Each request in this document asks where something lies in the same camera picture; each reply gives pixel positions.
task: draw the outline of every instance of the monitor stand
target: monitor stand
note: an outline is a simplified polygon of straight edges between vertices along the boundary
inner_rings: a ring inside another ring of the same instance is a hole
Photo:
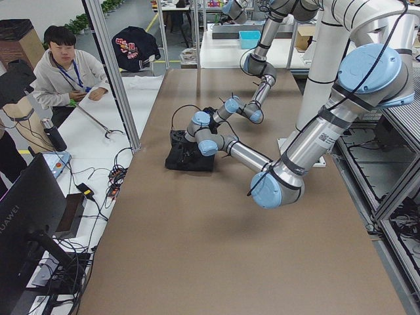
[[[39,286],[36,290],[43,287],[45,294],[60,295],[76,294],[82,289],[86,267],[91,261],[90,253],[67,253],[42,230],[31,233],[28,239],[37,242],[53,257],[46,260],[46,269],[41,268],[39,278],[35,277],[33,284]]]

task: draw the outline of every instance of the metal pole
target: metal pole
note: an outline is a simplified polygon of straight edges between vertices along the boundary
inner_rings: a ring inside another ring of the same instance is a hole
[[[196,33],[197,69],[200,68],[200,27],[198,22],[198,0],[194,0],[194,31]]]
[[[157,0],[157,14],[159,17],[159,26],[160,26],[160,35],[162,37],[162,46],[163,46],[163,51],[165,53],[165,65],[166,65],[166,70],[168,70],[169,68],[169,56],[168,56],[168,44],[166,42],[166,25],[165,25],[165,21],[163,21],[163,13],[162,13],[162,4],[160,2],[161,0]]]
[[[119,74],[117,59],[114,48],[111,45],[110,35],[105,25],[105,17],[102,13],[102,7],[98,0],[82,0],[86,15],[89,19],[89,25],[99,56],[104,65],[106,76],[110,82],[111,92],[117,106],[119,116],[124,125],[125,132],[133,152],[140,150],[140,140],[137,128],[131,113],[130,104],[125,93],[123,80]]]
[[[290,48],[289,48],[289,56],[287,57],[287,65],[286,65],[286,69],[290,69],[291,66],[291,59],[293,57],[293,51],[295,50],[295,43],[296,43],[296,36],[297,36],[297,26],[298,26],[298,22],[295,21],[294,25],[293,25],[293,33],[291,36],[291,42],[290,42]]]
[[[207,0],[203,0],[203,31],[207,31],[207,14],[206,14]]]

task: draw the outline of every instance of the white cylinder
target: white cylinder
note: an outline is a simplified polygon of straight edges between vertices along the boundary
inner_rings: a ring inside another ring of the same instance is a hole
[[[317,23],[320,24],[319,33],[297,118],[298,130],[302,130],[327,102],[350,35],[344,27],[339,26],[328,10],[324,11],[322,20]]]
[[[319,0],[305,0],[319,5]],[[342,24],[348,31],[355,32],[359,27],[380,18],[400,14],[404,5],[398,0],[323,0],[322,6],[329,11],[334,20]],[[420,16],[420,8],[408,6],[407,14]]]

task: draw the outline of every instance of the black hair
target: black hair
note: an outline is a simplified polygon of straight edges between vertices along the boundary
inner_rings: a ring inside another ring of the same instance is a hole
[[[49,46],[50,42],[57,45],[74,46],[76,36],[64,26],[50,26],[44,33],[44,42]]]

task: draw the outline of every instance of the man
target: man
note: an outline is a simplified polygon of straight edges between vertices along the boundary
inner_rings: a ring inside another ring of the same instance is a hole
[[[89,91],[89,99],[100,100],[110,86],[102,64],[75,49],[75,35],[64,26],[47,28],[44,42],[49,49],[35,67],[37,79],[31,85],[33,96],[44,109],[52,109],[51,120],[59,127],[74,109],[72,103],[83,100]]]
[[[5,128],[0,119],[0,172],[11,182],[14,182],[27,165],[24,158],[16,149],[16,144],[12,137],[5,131]],[[6,192],[7,187],[0,178],[0,199]]]

